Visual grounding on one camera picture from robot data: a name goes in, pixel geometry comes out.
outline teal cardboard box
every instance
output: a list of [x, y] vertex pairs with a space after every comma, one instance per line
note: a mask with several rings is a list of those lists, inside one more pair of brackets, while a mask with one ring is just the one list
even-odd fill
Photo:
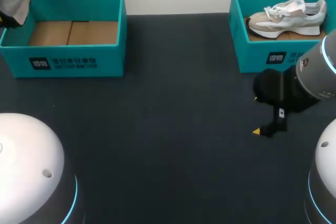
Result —
[[[115, 34], [107, 31], [105, 36], [115, 36], [115, 43], [29, 45], [37, 23], [53, 21], [114, 22]], [[15, 78], [119, 77], [124, 73], [126, 34], [124, 0], [32, 0], [24, 25], [3, 32], [0, 51]]]
[[[294, 65], [298, 58], [319, 42], [319, 39], [260, 40], [251, 41], [244, 18], [264, 7], [274, 6], [288, 0], [231, 0], [229, 25], [241, 73], [262, 72], [267, 68], [284, 71]], [[305, 0], [313, 3], [318, 0]], [[336, 0], [327, 2], [324, 32], [336, 28]]]

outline black table surface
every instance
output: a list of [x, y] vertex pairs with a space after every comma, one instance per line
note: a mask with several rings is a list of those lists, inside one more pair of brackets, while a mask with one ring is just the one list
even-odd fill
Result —
[[240, 74], [227, 14], [129, 16], [125, 75], [19, 79], [0, 60], [0, 112], [59, 136], [84, 188], [88, 224], [303, 223], [316, 143], [333, 101], [272, 118]]

